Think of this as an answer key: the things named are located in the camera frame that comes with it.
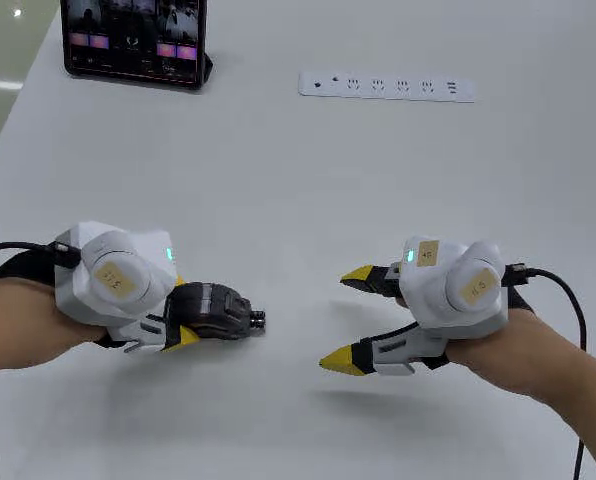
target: power strip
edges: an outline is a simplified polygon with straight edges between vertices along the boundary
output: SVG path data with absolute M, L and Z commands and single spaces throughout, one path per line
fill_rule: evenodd
M 302 72 L 298 81 L 298 91 L 301 95 L 316 97 L 461 103 L 475 101 L 474 84 L 469 80 L 451 77 Z

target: hand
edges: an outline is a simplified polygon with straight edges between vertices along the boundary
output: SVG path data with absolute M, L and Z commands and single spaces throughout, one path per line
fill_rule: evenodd
M 104 327 L 83 325 L 61 313 L 53 288 L 0 279 L 0 369 L 39 365 L 105 334 Z
M 507 391 L 549 403 L 571 386 L 584 353 L 528 310 L 509 310 L 509 323 L 488 337 L 454 340 L 447 357 Z

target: person's arm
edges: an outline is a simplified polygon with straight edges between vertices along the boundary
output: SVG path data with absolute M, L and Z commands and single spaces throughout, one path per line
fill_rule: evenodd
M 53 288 L 22 279 L 0 280 L 0 370 L 48 362 L 105 333 L 103 327 L 82 325 L 58 311 Z
M 596 359 L 527 310 L 510 310 L 509 324 L 480 340 L 451 342 L 447 356 L 510 392 L 553 408 L 596 459 Z

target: beige label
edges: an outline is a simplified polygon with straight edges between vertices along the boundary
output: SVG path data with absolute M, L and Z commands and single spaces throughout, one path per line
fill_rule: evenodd
M 492 287 L 496 286 L 498 280 L 491 273 L 491 270 L 488 268 L 483 268 L 482 272 L 477 275 L 474 275 L 474 278 L 471 279 L 465 287 L 460 291 L 462 298 L 465 299 L 469 305 L 475 305 L 476 302 L 482 297 L 485 293 L 491 290 Z
M 438 240 L 420 242 L 418 247 L 418 267 L 435 267 L 438 263 Z
M 136 289 L 136 285 L 113 262 L 105 263 L 94 275 L 114 296 L 123 299 Z

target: wrist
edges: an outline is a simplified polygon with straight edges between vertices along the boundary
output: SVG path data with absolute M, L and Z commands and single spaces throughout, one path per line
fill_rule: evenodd
M 567 345 L 546 369 L 545 378 L 532 396 L 565 416 L 585 402 L 589 384 L 589 357 L 574 345 Z

